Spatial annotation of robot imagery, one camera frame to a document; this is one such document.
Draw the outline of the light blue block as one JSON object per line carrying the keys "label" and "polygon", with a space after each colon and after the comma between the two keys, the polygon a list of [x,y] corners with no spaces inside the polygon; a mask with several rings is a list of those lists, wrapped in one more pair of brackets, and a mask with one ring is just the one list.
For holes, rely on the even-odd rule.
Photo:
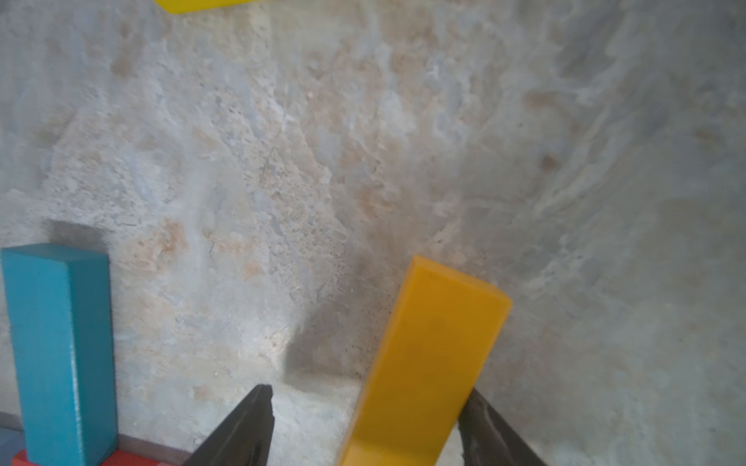
{"label": "light blue block", "polygon": [[0,466],[11,466],[13,458],[25,447],[21,431],[0,428]]}

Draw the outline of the amber orange block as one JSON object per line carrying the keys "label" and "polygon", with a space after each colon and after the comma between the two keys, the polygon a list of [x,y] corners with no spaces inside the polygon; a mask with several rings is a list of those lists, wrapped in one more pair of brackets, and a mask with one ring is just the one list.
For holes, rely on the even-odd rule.
{"label": "amber orange block", "polygon": [[497,287],[414,257],[337,464],[435,464],[511,307]]}

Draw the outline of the yellow block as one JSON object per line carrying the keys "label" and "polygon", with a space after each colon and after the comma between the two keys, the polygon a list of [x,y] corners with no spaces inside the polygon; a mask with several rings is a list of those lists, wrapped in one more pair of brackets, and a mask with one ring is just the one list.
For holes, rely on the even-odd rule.
{"label": "yellow block", "polygon": [[254,0],[155,0],[155,3],[169,14],[181,15],[230,7],[253,2]]}

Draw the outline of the red block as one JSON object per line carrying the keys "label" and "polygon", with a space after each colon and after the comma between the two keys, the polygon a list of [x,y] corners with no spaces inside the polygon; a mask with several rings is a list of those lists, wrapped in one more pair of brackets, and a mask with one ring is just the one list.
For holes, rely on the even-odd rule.
{"label": "red block", "polygon": [[[27,458],[26,450],[21,450],[11,459],[12,466],[38,466]],[[132,452],[116,450],[111,456],[101,463],[101,466],[173,466],[170,463],[161,462],[151,458],[138,456]]]}

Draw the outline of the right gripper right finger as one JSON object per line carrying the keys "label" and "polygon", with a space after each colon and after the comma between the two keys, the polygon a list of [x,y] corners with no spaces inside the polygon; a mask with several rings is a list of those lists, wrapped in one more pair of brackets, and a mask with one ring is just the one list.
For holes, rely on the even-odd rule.
{"label": "right gripper right finger", "polygon": [[465,466],[546,466],[476,389],[458,417]]}

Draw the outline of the teal block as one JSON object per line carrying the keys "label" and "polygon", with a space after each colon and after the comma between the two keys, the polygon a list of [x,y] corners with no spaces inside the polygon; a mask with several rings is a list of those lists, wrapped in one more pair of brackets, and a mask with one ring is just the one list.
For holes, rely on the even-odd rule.
{"label": "teal block", "polygon": [[99,465],[118,443],[109,258],[55,244],[1,256],[27,457]]}

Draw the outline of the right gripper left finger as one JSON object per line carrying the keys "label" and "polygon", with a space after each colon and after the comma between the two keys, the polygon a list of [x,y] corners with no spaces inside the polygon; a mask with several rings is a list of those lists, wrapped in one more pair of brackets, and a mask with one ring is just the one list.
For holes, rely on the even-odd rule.
{"label": "right gripper left finger", "polygon": [[233,409],[184,466],[264,466],[275,426],[270,384],[258,384]]}

